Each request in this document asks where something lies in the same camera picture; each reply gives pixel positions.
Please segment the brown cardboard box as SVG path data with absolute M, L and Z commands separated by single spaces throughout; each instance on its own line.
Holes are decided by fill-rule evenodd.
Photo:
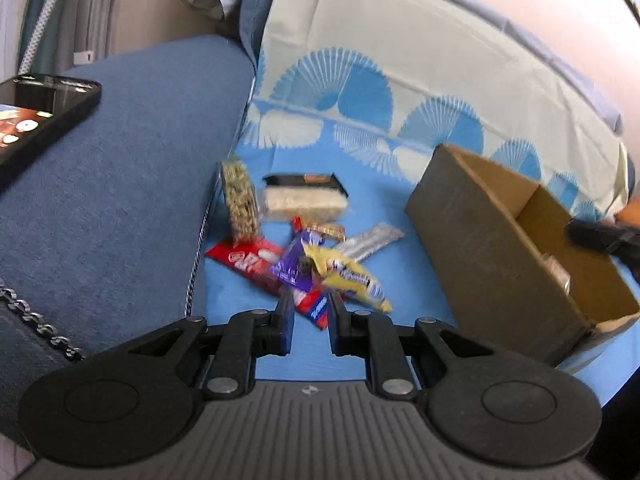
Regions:
M 564 207 L 496 162 L 439 145 L 406 213 L 465 333 L 558 365 L 638 321 L 612 259 L 570 242 Z

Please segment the purple chocolate bar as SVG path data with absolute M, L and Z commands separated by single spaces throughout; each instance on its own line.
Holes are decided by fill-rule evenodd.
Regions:
M 270 268 L 271 274 L 285 285 L 302 292 L 310 292 L 314 286 L 311 276 L 312 264 L 304 251 L 304 245 L 322 246 L 323 236 L 311 230 L 303 230 L 294 235 L 290 244 Z

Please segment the black chocolate bar wrapper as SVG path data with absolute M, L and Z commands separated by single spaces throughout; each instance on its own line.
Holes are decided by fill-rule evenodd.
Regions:
M 349 194 L 335 174 L 267 174 L 262 178 L 267 186 L 285 188 L 327 188 L 348 197 Z

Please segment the small red candy pack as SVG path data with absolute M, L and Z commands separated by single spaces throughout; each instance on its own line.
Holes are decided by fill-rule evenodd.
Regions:
M 292 227 L 295 232 L 302 232 L 303 230 L 316 232 L 330 240 L 334 240 L 334 242 L 344 242 L 346 240 L 344 226 L 337 223 L 310 220 L 296 216 L 292 220 Z

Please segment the silver stick sachet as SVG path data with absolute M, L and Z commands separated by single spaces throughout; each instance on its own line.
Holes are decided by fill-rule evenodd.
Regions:
M 367 231 L 346 238 L 333 249 L 346 258 L 361 262 L 386 246 L 398 242 L 404 236 L 405 233 L 396 226 L 380 222 Z

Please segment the yellow candy bar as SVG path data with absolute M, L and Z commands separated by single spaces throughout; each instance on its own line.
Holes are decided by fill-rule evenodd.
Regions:
M 378 279 L 360 263 L 332 248 L 303 243 L 304 256 L 324 287 L 342 292 L 360 304 L 384 312 L 393 310 Z

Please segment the round puffed grain cake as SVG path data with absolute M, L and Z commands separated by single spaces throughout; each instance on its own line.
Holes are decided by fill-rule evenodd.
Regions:
M 224 159 L 221 162 L 221 181 L 233 243 L 258 240 L 262 231 L 257 196 L 244 162 L 237 157 Z

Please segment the red wafer snack pack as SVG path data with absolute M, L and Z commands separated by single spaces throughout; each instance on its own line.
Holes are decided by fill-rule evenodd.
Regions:
M 325 330 L 329 325 L 329 315 L 322 290 L 314 285 L 310 285 L 308 290 L 300 289 L 293 285 L 292 280 L 282 278 L 282 273 L 274 273 L 272 267 L 282 254 L 281 247 L 265 238 L 235 243 L 232 237 L 221 240 L 206 252 L 208 258 L 240 274 L 272 296 L 279 296 L 288 288 L 293 294 L 295 310 L 319 330 Z

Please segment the white rice cracker pack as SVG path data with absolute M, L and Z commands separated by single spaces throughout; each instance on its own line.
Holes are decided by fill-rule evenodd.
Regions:
M 267 186 L 259 193 L 259 212 L 264 220 L 285 222 L 295 217 L 333 221 L 348 208 L 348 199 L 330 188 Z

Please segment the black smartphone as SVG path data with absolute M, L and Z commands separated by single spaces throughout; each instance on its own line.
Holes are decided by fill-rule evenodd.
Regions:
M 102 84 L 70 76 L 16 75 L 1 83 L 1 187 L 96 109 Z

